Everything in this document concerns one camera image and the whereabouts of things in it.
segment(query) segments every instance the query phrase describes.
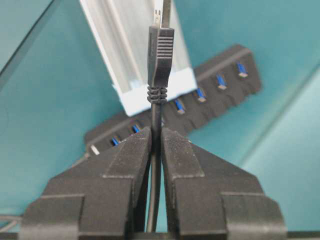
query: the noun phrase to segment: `cable strain relief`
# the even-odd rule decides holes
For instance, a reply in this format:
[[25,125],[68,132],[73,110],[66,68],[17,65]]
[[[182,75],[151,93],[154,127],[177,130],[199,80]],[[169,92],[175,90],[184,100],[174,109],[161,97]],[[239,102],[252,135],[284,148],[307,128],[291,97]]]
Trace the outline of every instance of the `cable strain relief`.
[[151,104],[165,104],[167,102],[166,87],[151,87],[148,86],[148,101]]

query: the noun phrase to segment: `blue usb port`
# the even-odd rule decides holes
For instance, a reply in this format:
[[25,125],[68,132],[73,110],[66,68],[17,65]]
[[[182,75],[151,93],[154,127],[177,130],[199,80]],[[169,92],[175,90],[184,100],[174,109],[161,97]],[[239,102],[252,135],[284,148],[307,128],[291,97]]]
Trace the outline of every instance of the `blue usb port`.
[[242,78],[246,78],[246,77],[248,77],[248,72],[247,72],[247,70],[246,70],[246,67],[242,64],[242,63],[240,63],[240,62],[237,62],[236,63],[236,66],[237,66],[237,68],[238,68],[238,75],[240,76],[240,77],[242,77]]
[[224,78],[220,74],[217,74],[216,79],[218,80],[218,88],[221,90],[226,90],[227,84]]
[[136,133],[138,133],[138,132],[140,132],[140,128],[137,126],[137,125],[133,125],[132,126],[132,130],[133,130],[133,132],[136,134]]
[[196,94],[198,95],[199,102],[203,103],[206,101],[205,93],[204,93],[204,91],[202,91],[202,89],[200,87],[197,88]]
[[184,106],[182,105],[182,103],[176,99],[174,100],[175,106],[176,106],[176,110],[179,114],[184,114],[186,111],[184,109]]
[[111,144],[112,144],[113,146],[117,146],[117,145],[119,144],[119,142],[118,142],[118,140],[117,140],[115,137],[113,137],[113,138],[111,139]]

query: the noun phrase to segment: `black plastic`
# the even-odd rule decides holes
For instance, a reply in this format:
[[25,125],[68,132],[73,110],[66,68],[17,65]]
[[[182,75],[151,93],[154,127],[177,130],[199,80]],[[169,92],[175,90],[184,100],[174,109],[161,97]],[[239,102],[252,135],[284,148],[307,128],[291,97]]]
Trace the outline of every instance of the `black plastic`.
[[[237,63],[245,65],[248,76],[239,77]],[[246,96],[257,93],[261,88],[259,73],[251,51],[241,45],[234,45],[220,55],[208,60],[194,69],[198,87],[205,94],[205,101],[200,101],[197,91],[190,92],[178,98],[185,111],[180,114],[174,100],[163,105],[163,124],[165,127],[178,131],[186,136],[194,129],[200,128],[212,118],[219,117],[228,108],[242,103]],[[225,77],[227,88],[218,88],[217,74]],[[151,111],[128,117],[121,112],[94,129],[84,137],[86,151],[95,155],[92,146],[99,153],[113,147],[110,140],[117,137],[124,140],[134,132],[133,125],[140,128],[151,126]]]

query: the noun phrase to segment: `teal table surface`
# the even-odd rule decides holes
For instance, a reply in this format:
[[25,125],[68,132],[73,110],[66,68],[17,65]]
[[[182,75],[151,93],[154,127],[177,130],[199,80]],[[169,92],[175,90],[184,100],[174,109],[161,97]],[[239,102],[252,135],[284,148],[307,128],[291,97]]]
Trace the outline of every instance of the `teal table surface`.
[[[83,155],[84,134],[123,109],[77,0],[53,1],[33,27],[49,3],[0,1],[1,214],[23,213]],[[175,3],[192,66],[239,43],[263,84],[190,140],[257,175],[289,230],[320,230],[320,1]]]

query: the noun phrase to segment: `black cable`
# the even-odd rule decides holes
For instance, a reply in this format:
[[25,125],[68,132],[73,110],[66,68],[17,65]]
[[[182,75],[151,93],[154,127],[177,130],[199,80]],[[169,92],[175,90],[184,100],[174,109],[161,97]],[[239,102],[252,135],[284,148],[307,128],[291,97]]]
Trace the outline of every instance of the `black cable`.
[[167,87],[172,66],[174,29],[149,28],[148,49],[148,101],[151,103],[151,187],[146,231],[155,232],[159,210],[161,186],[161,128],[162,104],[167,102]]
[[157,227],[160,186],[161,186],[161,127],[162,127],[162,104],[151,104],[151,187],[148,219],[146,225],[147,232],[155,232]]

